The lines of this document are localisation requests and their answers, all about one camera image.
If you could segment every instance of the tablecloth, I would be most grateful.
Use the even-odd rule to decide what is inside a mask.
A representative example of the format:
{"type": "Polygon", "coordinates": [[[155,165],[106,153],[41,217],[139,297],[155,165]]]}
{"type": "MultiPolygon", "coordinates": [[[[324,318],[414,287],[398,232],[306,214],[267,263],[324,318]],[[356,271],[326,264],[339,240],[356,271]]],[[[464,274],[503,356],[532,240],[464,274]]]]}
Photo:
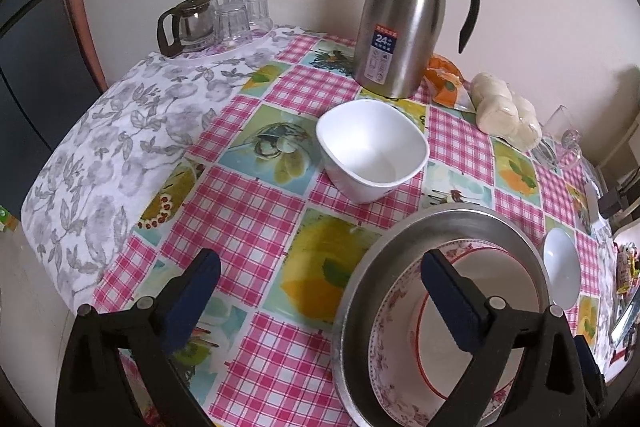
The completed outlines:
{"type": "Polygon", "coordinates": [[[91,299],[185,149],[301,33],[275,28],[231,58],[195,65],[151,53],[73,126],[22,206],[27,240],[71,309],[91,299]]]}
{"type": "Polygon", "coordinates": [[[424,171],[380,201],[351,203],[322,172],[314,130],[339,103],[379,98],[349,76],[353,45],[305,33],[255,71],[187,147],[89,301],[101,312],[130,307],[212,248],[220,283],[188,346],[172,356],[204,410],[229,426],[350,425],[330,371],[330,329],[348,276],[398,220],[466,201],[494,208],[534,244],[553,227],[574,239],[582,284],[567,319],[604,370],[615,256],[608,227],[590,230],[583,167],[550,171],[479,132],[474,115],[431,104],[421,88],[385,102],[426,134],[424,171]]]}

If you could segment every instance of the metal bowl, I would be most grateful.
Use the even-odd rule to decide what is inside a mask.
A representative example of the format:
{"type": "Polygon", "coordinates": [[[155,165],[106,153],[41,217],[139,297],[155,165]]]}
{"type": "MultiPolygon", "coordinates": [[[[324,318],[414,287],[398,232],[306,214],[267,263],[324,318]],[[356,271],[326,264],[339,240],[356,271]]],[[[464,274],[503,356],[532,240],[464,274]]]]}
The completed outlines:
{"type": "MultiPolygon", "coordinates": [[[[376,312],[389,288],[424,252],[457,239],[490,241],[516,257],[538,292],[540,311],[549,306],[545,266],[530,240],[511,221],[488,208],[439,204],[391,227],[367,251],[351,275],[334,320],[332,370],[338,397],[358,427],[397,427],[373,394],[367,365],[376,312]]],[[[483,423],[492,421],[485,418],[483,423]]]]}

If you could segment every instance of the checkered tablecloth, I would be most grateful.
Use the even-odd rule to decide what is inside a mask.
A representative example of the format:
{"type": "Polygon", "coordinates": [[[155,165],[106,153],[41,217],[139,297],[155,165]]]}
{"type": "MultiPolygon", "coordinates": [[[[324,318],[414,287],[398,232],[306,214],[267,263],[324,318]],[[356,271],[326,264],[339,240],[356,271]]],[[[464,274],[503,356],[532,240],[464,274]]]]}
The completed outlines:
{"type": "MultiPolygon", "coordinates": [[[[200,339],[217,347],[197,360],[175,356],[204,410],[226,426],[347,426],[330,370],[332,313],[344,287],[336,273],[348,277],[398,220],[462,200],[494,208],[534,244],[552,227],[575,239],[578,302],[587,298],[588,312],[599,313],[592,343],[604,368],[612,296],[611,281],[602,279],[615,259],[581,220],[582,168],[548,171],[479,132],[473,115],[431,105],[421,87],[411,100],[387,102],[424,130],[431,149],[425,170],[380,201],[351,203],[319,165],[314,127],[335,105],[376,98],[345,73],[341,61],[353,57],[353,45],[303,34],[265,66],[271,69],[252,76],[159,191],[156,203],[166,203],[167,214],[158,215],[165,219],[134,227],[94,293],[98,311],[156,295],[200,248],[212,248],[222,277],[198,327],[199,335],[206,331],[200,339]],[[186,185],[185,176],[191,176],[186,185]]],[[[575,331],[578,304],[567,316],[575,331]]],[[[198,341],[194,332],[193,346],[202,347],[198,341]]]]}

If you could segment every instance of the metal screw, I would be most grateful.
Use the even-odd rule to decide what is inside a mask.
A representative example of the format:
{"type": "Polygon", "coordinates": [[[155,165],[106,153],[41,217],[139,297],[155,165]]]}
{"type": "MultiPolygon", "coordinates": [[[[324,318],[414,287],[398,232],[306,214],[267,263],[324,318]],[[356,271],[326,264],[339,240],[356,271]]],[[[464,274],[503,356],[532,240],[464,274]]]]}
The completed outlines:
{"type": "Polygon", "coordinates": [[[81,317],[86,317],[89,313],[91,313],[91,311],[94,308],[91,306],[91,304],[80,304],[78,306],[78,315],[80,315],[81,317]]]}
{"type": "Polygon", "coordinates": [[[146,297],[141,297],[140,299],[138,299],[138,302],[136,302],[136,307],[140,310],[148,310],[153,305],[154,298],[149,297],[148,295],[146,297]]]}
{"type": "Polygon", "coordinates": [[[489,299],[489,306],[494,310],[503,310],[507,306],[507,303],[502,297],[493,296],[489,299]]]}
{"type": "Polygon", "coordinates": [[[557,304],[551,304],[551,306],[549,306],[549,313],[554,317],[560,318],[564,315],[564,310],[557,304]]]}

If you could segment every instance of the thermos handle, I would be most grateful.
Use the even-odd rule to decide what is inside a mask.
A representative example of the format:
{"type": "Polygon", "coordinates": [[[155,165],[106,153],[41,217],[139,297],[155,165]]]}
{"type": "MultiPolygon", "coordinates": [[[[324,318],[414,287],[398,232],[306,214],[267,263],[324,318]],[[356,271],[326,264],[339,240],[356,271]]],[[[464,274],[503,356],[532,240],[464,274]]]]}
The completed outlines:
{"type": "Polygon", "coordinates": [[[471,36],[471,33],[476,26],[478,20],[478,12],[480,11],[480,0],[471,0],[471,6],[469,7],[469,13],[466,15],[465,23],[460,30],[460,44],[458,45],[458,53],[462,53],[465,49],[466,43],[471,36]]]}
{"type": "Polygon", "coordinates": [[[176,55],[179,55],[182,51],[182,43],[180,42],[180,13],[175,10],[175,8],[171,8],[164,12],[160,18],[158,19],[158,48],[160,49],[160,53],[165,57],[174,58],[176,55]],[[166,34],[164,32],[164,19],[167,16],[171,15],[171,33],[174,38],[174,41],[169,44],[166,40],[166,34]]]}

